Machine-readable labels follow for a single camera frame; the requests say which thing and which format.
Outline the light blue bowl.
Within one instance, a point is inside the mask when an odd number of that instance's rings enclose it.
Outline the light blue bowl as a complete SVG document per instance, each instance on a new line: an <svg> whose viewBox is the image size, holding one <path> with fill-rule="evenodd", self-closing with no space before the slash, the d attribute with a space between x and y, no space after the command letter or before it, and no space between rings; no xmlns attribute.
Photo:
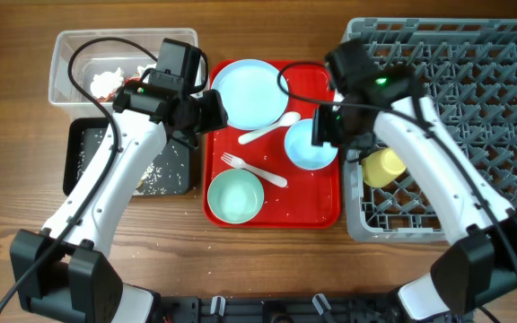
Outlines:
<svg viewBox="0 0 517 323"><path fill-rule="evenodd" d="M306 118L292 125L285 134L284 148L289 160L303 170L320 170L337 157L338 149L329 143L313 145L313 120Z"/></svg>

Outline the yellow plastic cup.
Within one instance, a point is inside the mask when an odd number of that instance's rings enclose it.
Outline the yellow plastic cup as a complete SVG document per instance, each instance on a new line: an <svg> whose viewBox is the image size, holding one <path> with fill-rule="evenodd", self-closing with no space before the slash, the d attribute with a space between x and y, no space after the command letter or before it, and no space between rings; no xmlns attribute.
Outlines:
<svg viewBox="0 0 517 323"><path fill-rule="evenodd" d="M364 183L372 188L383 188L406 171L404 162L393 149L384 148L362 160Z"/></svg>

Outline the red snack wrapper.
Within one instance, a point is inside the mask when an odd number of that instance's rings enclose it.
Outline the red snack wrapper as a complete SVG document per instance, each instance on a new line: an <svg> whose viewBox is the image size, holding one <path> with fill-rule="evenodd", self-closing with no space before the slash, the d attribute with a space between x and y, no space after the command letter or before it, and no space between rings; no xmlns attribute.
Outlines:
<svg viewBox="0 0 517 323"><path fill-rule="evenodd" d="M129 77L127 79L125 79L122 84L115 88L108 96L106 99L103 99L102 101L103 102L111 102L111 101L114 101L115 97L117 96L117 94L122 90L123 86L126 85L127 83L129 82L138 82L140 80L139 77Z"/></svg>

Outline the food leftovers with rice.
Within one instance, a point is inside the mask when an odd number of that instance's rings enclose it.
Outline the food leftovers with rice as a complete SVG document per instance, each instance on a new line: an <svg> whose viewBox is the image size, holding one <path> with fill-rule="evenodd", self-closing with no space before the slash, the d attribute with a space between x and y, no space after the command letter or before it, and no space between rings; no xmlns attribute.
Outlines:
<svg viewBox="0 0 517 323"><path fill-rule="evenodd" d="M134 196L162 196L167 189L159 182L162 179L162 167L149 164L139 180Z"/></svg>

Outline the small white napkin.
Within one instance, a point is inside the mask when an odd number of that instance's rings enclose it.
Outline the small white napkin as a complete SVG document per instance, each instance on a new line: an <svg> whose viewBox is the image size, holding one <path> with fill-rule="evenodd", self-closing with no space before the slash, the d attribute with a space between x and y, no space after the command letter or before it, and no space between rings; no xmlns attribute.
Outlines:
<svg viewBox="0 0 517 323"><path fill-rule="evenodd" d="M90 85L91 94L96 99L107 99L123 82L123 71L120 67L115 72L96 74Z"/></svg>

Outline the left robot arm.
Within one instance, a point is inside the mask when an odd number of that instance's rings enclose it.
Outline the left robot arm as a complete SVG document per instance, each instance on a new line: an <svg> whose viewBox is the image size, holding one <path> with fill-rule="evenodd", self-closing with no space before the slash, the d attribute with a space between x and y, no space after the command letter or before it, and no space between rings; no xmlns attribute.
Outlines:
<svg viewBox="0 0 517 323"><path fill-rule="evenodd" d="M154 322L161 296L126 284L108 261L115 231L143 173L174 131L226 127L216 90L199 98L183 85L122 86L99 150L67 200L39 232L20 230L10 247L17 295L31 313L62 322Z"/></svg>

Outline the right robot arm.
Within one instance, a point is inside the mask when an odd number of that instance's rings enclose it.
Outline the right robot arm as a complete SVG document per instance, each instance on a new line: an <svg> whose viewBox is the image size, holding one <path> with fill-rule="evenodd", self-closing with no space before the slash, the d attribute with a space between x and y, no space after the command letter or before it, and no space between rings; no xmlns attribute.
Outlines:
<svg viewBox="0 0 517 323"><path fill-rule="evenodd" d="M320 104L312 141L350 145L376 134L406 165L450 244L429 273L399 287L406 316L464 315L517 289L517 208L465 156L413 73L397 67L329 74L344 99Z"/></svg>

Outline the black waste tray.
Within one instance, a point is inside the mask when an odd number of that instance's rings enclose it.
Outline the black waste tray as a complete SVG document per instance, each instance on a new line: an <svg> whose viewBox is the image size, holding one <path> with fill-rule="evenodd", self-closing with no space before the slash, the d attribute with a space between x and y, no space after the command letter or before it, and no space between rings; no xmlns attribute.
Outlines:
<svg viewBox="0 0 517 323"><path fill-rule="evenodd" d="M98 151L107 126L105 118L78 118L71 123L63 180L66 196L71 193ZM162 167L162 179L159 182L167 189L163 196L183 195L190 187L191 151L177 142L177 139L187 141L185 135L175 132L163 151L152 161L155 166Z"/></svg>

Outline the grey dishwasher rack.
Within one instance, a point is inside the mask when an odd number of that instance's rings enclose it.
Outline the grey dishwasher rack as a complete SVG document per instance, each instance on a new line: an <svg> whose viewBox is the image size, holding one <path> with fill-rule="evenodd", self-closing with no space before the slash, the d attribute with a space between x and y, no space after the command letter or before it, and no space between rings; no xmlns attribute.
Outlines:
<svg viewBox="0 0 517 323"><path fill-rule="evenodd" d="M361 40L379 67L411 66L461 150L517 207L517 20L354 18L343 38ZM346 227L354 240L443 240L411 176L369 188L357 156L347 152L343 165Z"/></svg>

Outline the light blue plate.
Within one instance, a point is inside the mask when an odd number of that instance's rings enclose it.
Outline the light blue plate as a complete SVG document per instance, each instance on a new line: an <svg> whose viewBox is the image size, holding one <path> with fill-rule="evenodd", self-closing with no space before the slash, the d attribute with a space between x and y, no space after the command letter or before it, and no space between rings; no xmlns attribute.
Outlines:
<svg viewBox="0 0 517 323"><path fill-rule="evenodd" d="M228 115L228 125L257 130L275 123L285 113L289 97L278 86L279 70L257 59L234 61L213 78Z"/></svg>

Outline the white plastic spoon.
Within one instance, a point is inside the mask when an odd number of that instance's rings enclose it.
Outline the white plastic spoon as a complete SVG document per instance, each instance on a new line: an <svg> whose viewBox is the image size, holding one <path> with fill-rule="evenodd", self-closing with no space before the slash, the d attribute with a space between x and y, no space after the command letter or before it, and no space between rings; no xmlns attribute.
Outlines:
<svg viewBox="0 0 517 323"><path fill-rule="evenodd" d="M239 144L249 144L250 142L260 138L263 135L266 135L267 133L279 128L279 127L290 127L293 124L300 121L302 118L301 114L295 111L286 112L280 119L277 120L277 122L261 128L257 129L251 132L248 132L244 135L241 135L238 138Z"/></svg>

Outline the white plastic fork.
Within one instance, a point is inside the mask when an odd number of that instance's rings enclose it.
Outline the white plastic fork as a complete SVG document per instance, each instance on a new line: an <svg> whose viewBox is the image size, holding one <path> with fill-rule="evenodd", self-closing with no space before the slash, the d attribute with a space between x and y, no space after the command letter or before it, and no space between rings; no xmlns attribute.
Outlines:
<svg viewBox="0 0 517 323"><path fill-rule="evenodd" d="M231 166L232 168L250 171L251 173L265 179L266 181L270 182L271 184L277 187L286 188L288 185L287 179L278 176L274 173L271 173L269 171L262 170L255 166L252 166L245 162L242 158L234 156L230 153L223 153L223 155L221 156L221 160L229 166Z"/></svg>

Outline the red serving tray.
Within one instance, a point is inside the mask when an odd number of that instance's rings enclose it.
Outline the red serving tray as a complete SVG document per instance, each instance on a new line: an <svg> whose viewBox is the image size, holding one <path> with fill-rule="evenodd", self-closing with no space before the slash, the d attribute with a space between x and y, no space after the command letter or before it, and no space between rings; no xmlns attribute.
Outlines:
<svg viewBox="0 0 517 323"><path fill-rule="evenodd" d="M214 76L232 62L223 61L217 65L212 72L212 82ZM295 111L301 114L301 120L312 119L317 100L333 100L329 75L322 67L291 65L283 60L267 63L279 70L278 86L289 97L285 113ZM321 229L337 220L341 206L338 157L320 170L298 168L285 153L284 140L289 128L279 127L249 144L239 144L238 138L254 130L239 130L228 125L207 134L203 207L211 223L222 227ZM240 157L252 166L287 179L287 187L280 188L254 174L264 188L264 204L249 222L225 223L213 215L206 201L211 181L221 172L234 169L221 160L223 153Z"/></svg>

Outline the mint green bowl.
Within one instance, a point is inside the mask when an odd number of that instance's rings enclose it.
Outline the mint green bowl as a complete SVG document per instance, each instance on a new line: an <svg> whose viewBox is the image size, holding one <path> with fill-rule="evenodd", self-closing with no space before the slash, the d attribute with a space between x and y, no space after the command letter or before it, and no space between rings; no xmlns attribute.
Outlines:
<svg viewBox="0 0 517 323"><path fill-rule="evenodd" d="M225 170L211 181L206 201L219 220L242 224L259 213L264 204L264 188L247 170Z"/></svg>

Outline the clear plastic bin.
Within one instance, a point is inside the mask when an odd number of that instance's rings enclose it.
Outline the clear plastic bin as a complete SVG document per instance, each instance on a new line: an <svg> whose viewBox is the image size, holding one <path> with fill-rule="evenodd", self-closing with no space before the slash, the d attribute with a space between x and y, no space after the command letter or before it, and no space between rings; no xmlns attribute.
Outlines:
<svg viewBox="0 0 517 323"><path fill-rule="evenodd" d="M68 67L74 51L89 40L102 37L128 39L149 53L118 41L93 44L75 56L74 65ZM48 101L62 109L72 120L77 118L100 118L102 114L71 84L68 75L87 92L95 75L104 72L122 72L124 78L139 76L143 69L155 65L162 42L175 39L192 46L198 45L197 32L190 28L147 28L147 29L100 29L62 31L51 59L48 79Z"/></svg>

